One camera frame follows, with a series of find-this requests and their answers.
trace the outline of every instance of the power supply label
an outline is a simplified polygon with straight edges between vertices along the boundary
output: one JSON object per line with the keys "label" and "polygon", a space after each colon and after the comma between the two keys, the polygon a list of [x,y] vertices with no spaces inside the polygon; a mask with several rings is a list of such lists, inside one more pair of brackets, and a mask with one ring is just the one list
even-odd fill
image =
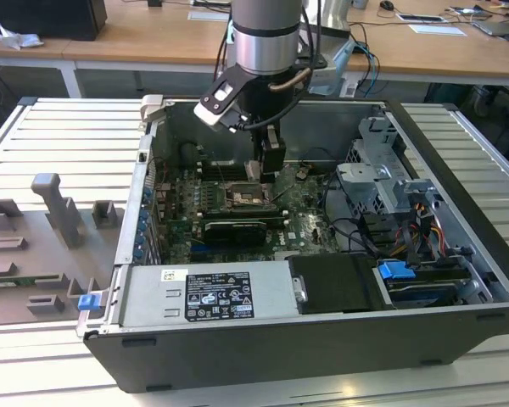
{"label": "power supply label", "polygon": [[185,318],[189,322],[255,317],[248,272],[189,274],[185,301]]}

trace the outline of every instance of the motherboard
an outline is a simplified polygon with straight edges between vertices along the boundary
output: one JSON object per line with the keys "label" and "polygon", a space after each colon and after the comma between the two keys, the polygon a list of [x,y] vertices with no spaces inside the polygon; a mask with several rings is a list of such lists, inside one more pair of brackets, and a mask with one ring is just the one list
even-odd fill
{"label": "motherboard", "polygon": [[322,213],[327,176],[310,174],[310,167],[300,164],[287,164],[273,184],[230,181],[226,168],[218,173],[208,181],[200,171],[170,169],[156,183],[166,264],[281,260],[339,251]]}

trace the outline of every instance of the computer case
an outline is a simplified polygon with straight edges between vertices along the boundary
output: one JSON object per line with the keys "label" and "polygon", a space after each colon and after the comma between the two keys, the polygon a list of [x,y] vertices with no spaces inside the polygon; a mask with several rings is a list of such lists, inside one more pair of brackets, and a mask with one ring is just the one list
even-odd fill
{"label": "computer case", "polygon": [[0,0],[0,24],[20,34],[94,41],[108,18],[103,0]]}

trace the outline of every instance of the laptop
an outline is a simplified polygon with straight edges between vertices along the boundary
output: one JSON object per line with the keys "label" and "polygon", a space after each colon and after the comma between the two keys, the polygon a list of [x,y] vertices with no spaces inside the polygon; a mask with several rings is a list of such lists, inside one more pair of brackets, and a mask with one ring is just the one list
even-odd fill
{"label": "laptop", "polygon": [[494,21],[472,21],[480,30],[487,33],[489,36],[504,36],[509,34],[509,23],[497,23]]}

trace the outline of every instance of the blue latch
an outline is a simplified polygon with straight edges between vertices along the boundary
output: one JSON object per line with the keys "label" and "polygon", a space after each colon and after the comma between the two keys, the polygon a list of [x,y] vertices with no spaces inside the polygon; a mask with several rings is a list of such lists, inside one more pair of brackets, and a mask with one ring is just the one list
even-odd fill
{"label": "blue latch", "polygon": [[387,278],[415,278],[415,271],[406,267],[405,261],[385,261],[379,267],[384,280]]}
{"label": "blue latch", "polygon": [[79,297],[77,309],[79,311],[95,311],[100,309],[102,294],[83,294]]}

